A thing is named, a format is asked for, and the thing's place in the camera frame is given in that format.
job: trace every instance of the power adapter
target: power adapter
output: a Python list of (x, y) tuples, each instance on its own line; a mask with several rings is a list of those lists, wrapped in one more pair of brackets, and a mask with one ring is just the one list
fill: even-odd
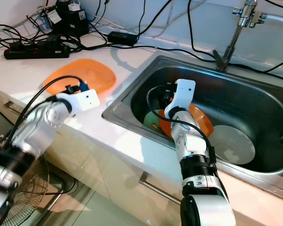
[(108, 42), (125, 46), (134, 46), (138, 39), (138, 35), (127, 34), (122, 32), (110, 32), (107, 37)]

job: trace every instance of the kitchen sink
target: kitchen sink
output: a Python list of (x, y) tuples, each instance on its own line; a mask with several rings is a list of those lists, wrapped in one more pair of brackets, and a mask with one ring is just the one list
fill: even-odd
[[(143, 125), (150, 111), (146, 95), (157, 85), (177, 79), (196, 82), (193, 103), (211, 120), (213, 126), (227, 125), (246, 134), (256, 150), (254, 159), (234, 165), (218, 159), (217, 167), (263, 190), (283, 198), (283, 88), (158, 56), (141, 75), (103, 113), (103, 117), (166, 146), (174, 142), (159, 131)], [(161, 109), (154, 90), (150, 100)]]

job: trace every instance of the orange plate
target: orange plate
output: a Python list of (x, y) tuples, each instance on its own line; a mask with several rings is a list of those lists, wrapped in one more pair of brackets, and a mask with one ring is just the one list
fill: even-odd
[[(75, 75), (83, 81), (86, 80), (89, 88), (95, 89), (97, 94), (110, 89), (117, 80), (113, 71), (106, 65), (91, 59), (80, 59), (55, 71), (45, 80), (43, 86), (64, 75)], [(77, 82), (77, 79), (73, 78), (62, 79), (49, 86), (46, 91), (55, 95), (64, 91), (65, 86), (74, 86)]]
[[(190, 104), (190, 113), (194, 117), (195, 121), (199, 124), (200, 129), (204, 134), (208, 137), (211, 135), (211, 133), (214, 131), (213, 125), (210, 121), (210, 119), (194, 104)], [(165, 117), (165, 111), (160, 110), (158, 113), (160, 116)], [(161, 130), (170, 138), (172, 138), (171, 135), (171, 123), (162, 119), (158, 119), (159, 125), (161, 127)]]

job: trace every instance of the cabinet handle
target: cabinet handle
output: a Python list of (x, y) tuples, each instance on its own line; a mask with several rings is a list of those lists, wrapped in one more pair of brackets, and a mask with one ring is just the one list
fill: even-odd
[(11, 112), (15, 113), (16, 115), (20, 115), (21, 112), (17, 111), (16, 109), (12, 108), (12, 105), (14, 102), (8, 101), (7, 103), (4, 104), (4, 107), (10, 110)]
[(158, 187), (150, 184), (149, 182), (146, 181), (146, 179), (148, 178), (148, 173), (147, 172), (143, 172), (142, 175), (141, 175), (141, 178), (140, 180), (138, 181), (141, 185), (144, 185), (146, 186), (147, 188), (151, 189), (152, 191), (164, 196), (165, 198), (167, 198), (168, 200), (171, 200), (173, 202), (175, 202), (176, 204), (180, 205), (180, 200), (177, 199), (176, 197), (170, 195), (169, 193), (159, 189)]

